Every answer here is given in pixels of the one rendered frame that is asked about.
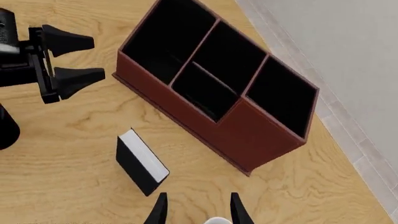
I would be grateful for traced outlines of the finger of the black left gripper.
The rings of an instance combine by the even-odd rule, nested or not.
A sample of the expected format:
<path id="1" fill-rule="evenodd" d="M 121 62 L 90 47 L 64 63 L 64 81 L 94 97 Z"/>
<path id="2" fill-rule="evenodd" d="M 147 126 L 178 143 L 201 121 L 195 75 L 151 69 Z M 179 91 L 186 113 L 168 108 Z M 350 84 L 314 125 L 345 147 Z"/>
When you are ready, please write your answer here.
<path id="1" fill-rule="evenodd" d="M 53 80 L 57 86 L 57 93 L 62 100 L 66 100 L 75 93 L 105 79 L 103 68 L 54 68 Z"/>
<path id="2" fill-rule="evenodd" d="M 43 25 L 44 43 L 52 52 L 53 57 L 59 57 L 70 52 L 90 50 L 95 47 L 94 39 L 86 35 L 78 35 L 60 30 L 50 25 Z"/>

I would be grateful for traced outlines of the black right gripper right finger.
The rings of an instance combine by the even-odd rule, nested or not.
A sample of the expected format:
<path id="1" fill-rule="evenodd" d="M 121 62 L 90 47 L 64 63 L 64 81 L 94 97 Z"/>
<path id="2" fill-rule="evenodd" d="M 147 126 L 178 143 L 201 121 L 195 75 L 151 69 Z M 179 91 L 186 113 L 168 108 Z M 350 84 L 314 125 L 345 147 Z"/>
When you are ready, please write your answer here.
<path id="1" fill-rule="evenodd" d="M 247 213 L 239 194 L 236 192 L 231 193 L 230 210 L 232 224 L 255 224 Z"/>

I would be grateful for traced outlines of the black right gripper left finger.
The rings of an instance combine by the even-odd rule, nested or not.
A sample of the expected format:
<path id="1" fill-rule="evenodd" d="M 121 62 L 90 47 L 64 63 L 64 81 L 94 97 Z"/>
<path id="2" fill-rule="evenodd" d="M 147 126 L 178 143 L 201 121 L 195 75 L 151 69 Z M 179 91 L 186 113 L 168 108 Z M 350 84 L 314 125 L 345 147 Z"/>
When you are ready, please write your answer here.
<path id="1" fill-rule="evenodd" d="M 168 211 L 167 193 L 162 192 L 143 224 L 166 224 Z"/>

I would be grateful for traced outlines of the black book with white pages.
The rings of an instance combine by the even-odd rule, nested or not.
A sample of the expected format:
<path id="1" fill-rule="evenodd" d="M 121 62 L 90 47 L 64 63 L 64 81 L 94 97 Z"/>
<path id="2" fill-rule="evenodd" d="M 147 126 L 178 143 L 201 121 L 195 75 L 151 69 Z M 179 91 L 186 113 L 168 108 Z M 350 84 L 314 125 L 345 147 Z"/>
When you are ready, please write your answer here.
<path id="1" fill-rule="evenodd" d="M 118 136 L 116 161 L 145 196 L 152 194 L 170 174 L 133 129 Z"/>

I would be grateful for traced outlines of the red-brown desk caddy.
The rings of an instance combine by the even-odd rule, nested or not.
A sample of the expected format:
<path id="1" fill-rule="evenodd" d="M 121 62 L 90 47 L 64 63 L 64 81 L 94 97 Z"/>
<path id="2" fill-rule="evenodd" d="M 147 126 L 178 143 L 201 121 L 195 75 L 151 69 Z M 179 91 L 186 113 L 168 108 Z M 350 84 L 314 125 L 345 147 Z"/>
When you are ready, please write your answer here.
<path id="1" fill-rule="evenodd" d="M 245 174 L 307 142 L 320 91 L 198 0 L 155 0 L 114 77 Z"/>

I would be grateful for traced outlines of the small pale flat plate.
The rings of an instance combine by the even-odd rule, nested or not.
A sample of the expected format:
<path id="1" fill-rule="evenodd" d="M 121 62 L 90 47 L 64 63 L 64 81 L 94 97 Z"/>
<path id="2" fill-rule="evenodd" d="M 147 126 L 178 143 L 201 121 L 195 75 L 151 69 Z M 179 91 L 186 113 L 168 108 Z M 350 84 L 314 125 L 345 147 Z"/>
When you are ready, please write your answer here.
<path id="1" fill-rule="evenodd" d="M 232 222 L 223 217 L 212 217 L 203 224 L 232 224 Z"/>

